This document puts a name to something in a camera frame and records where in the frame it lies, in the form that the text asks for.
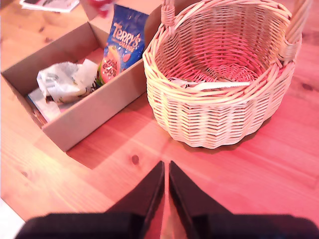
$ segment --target table surface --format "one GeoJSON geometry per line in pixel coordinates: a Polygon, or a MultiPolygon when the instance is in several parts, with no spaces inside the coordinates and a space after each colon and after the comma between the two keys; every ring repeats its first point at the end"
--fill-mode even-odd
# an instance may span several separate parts
{"type": "MultiPolygon", "coordinates": [[[[292,10],[291,2],[282,2],[292,10]]],[[[23,10],[17,0],[0,13],[2,69],[87,21],[81,6],[57,14],[23,10]]],[[[64,153],[1,78],[1,197],[24,220],[49,212],[102,212],[159,160],[166,171],[174,160],[233,213],[292,214],[319,226],[318,15],[315,0],[291,86],[277,112],[240,143],[215,150],[172,140],[157,125],[144,94],[64,153]]],[[[155,233],[185,237],[167,188],[149,238],[155,233]]]]}

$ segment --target terry's chocolate orange bag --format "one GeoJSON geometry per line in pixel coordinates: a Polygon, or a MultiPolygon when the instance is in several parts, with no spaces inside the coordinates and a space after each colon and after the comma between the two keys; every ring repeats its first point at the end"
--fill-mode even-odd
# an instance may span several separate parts
{"type": "Polygon", "coordinates": [[[114,5],[110,35],[98,68],[97,84],[103,85],[140,60],[144,49],[147,14],[114,5]]]}

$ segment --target red object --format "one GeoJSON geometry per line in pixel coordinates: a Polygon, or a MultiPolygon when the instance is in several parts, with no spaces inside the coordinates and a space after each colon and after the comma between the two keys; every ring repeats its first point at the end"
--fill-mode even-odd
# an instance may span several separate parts
{"type": "Polygon", "coordinates": [[[110,4],[113,3],[113,0],[88,0],[89,4],[96,9],[100,16],[106,17],[110,4]]]}

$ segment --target wicker basket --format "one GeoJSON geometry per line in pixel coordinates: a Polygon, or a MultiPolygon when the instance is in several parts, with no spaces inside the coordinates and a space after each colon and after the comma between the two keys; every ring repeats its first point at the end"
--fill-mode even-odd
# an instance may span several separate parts
{"type": "Polygon", "coordinates": [[[175,16],[174,1],[165,0],[143,54],[159,125],[192,147],[234,144],[255,132],[290,85],[310,5],[297,0],[291,14],[271,0],[203,0],[175,16]],[[172,77],[230,87],[199,91],[172,77]]]}

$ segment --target magazine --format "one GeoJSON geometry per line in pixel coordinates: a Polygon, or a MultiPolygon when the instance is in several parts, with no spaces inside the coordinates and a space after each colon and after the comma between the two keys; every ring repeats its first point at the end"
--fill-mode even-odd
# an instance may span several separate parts
{"type": "Polygon", "coordinates": [[[79,0],[20,0],[23,9],[54,12],[70,12],[79,0]]]}

